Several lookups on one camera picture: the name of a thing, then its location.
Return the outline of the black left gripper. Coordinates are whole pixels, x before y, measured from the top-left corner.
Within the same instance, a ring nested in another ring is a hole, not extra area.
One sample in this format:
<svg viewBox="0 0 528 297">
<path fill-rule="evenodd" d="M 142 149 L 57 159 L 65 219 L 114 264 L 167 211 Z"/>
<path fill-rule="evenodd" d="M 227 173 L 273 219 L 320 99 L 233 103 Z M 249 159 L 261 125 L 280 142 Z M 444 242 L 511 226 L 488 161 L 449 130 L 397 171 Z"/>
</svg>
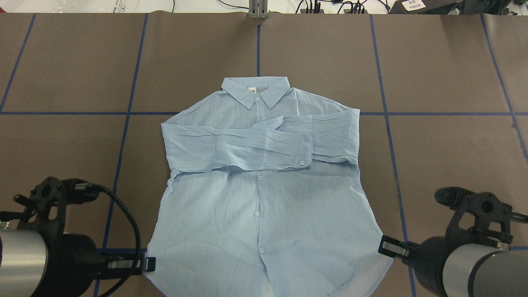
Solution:
<svg viewBox="0 0 528 297">
<path fill-rule="evenodd" d="M 55 246 L 42 281 L 43 296 L 81 296 L 103 268 L 103 275 L 144 275 L 155 272 L 156 257 L 112 257 L 105 261 L 94 241 L 85 235 L 64 234 Z"/>
</svg>

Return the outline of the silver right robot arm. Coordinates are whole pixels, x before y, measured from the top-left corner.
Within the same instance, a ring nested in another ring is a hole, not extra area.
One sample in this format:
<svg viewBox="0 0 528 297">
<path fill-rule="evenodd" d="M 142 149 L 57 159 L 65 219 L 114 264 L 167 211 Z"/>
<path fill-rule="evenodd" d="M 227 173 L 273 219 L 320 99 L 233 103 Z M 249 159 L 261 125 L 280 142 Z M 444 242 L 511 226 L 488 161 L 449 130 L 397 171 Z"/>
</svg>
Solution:
<svg viewBox="0 0 528 297">
<path fill-rule="evenodd" d="M 527 256 L 435 236 L 417 244 L 382 236 L 378 252 L 411 267 L 437 297 L 526 297 Z"/>
</svg>

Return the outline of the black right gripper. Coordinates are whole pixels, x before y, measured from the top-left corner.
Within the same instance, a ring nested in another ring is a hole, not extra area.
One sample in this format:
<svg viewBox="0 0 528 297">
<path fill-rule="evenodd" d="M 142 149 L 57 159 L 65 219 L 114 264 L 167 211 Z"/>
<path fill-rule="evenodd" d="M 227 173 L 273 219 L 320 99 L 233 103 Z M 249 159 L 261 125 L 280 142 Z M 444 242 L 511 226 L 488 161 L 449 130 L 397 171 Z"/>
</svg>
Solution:
<svg viewBox="0 0 528 297">
<path fill-rule="evenodd" d="M 438 297 L 447 297 L 452 276 L 457 275 L 456 258 L 451 255 L 458 248 L 458 239 L 436 236 L 421 244 L 411 241 L 400 241 L 382 235 L 378 253 L 409 261 L 418 282 Z"/>
</svg>

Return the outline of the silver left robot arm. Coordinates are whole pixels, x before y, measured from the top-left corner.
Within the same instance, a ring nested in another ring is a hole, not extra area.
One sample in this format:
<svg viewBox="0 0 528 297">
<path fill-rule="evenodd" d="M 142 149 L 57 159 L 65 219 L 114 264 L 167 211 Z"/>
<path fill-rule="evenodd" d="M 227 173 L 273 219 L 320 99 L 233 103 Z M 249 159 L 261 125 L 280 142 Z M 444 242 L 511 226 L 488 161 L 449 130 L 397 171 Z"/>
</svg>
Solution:
<svg viewBox="0 0 528 297">
<path fill-rule="evenodd" d="M 85 235 L 66 234 L 58 255 L 35 231 L 1 231 L 2 297 L 79 297 L 95 280 L 121 279 L 156 269 L 144 252 L 134 269 L 132 252 L 98 252 Z"/>
</svg>

